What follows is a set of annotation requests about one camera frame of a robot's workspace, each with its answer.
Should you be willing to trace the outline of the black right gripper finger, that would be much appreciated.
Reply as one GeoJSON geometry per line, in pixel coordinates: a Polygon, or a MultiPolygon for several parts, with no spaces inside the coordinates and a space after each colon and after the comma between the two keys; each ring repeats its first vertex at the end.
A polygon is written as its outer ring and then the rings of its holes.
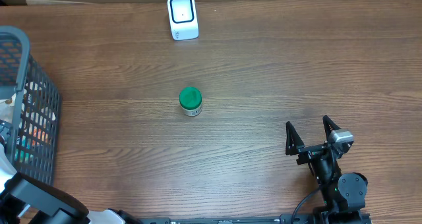
{"type": "Polygon", "coordinates": [[[337,139],[338,131],[340,131],[341,128],[336,123],[334,123],[328,115],[323,116],[322,121],[324,125],[326,138],[337,139]]]}
{"type": "Polygon", "coordinates": [[[297,155],[304,148],[301,137],[291,122],[286,123],[286,155],[297,155]]]}

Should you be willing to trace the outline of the green lid jar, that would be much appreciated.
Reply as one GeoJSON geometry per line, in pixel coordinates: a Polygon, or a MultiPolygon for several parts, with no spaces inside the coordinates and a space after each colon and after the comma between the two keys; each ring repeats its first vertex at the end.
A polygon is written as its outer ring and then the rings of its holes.
{"type": "Polygon", "coordinates": [[[195,87],[186,87],[179,94],[179,103],[185,115],[195,117],[202,111],[202,94],[195,87]]]}

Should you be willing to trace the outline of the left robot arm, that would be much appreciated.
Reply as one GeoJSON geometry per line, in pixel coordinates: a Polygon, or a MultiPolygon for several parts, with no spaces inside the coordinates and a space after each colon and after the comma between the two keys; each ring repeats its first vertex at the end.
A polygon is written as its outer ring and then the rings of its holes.
{"type": "Polygon", "coordinates": [[[139,219],[123,210],[90,211],[73,196],[16,171],[1,152],[1,222],[20,223],[20,215],[36,208],[31,223],[153,223],[139,219]]]}

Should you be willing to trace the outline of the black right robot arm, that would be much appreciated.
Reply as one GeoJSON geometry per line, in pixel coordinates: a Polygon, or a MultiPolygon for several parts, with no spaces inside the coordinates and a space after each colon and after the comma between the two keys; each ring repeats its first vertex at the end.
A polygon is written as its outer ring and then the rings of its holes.
{"type": "Polygon", "coordinates": [[[292,123],[286,123],[286,155],[296,155],[299,165],[307,164],[318,187],[298,203],[290,216],[280,220],[290,223],[370,223],[370,215],[361,213],[365,207],[367,178],[361,173],[343,174],[338,165],[338,160],[354,143],[353,134],[340,128],[327,115],[322,120],[326,140],[314,146],[306,146],[292,123]],[[324,205],[314,208],[311,214],[299,215],[302,205],[317,193],[322,194],[324,205]]]}

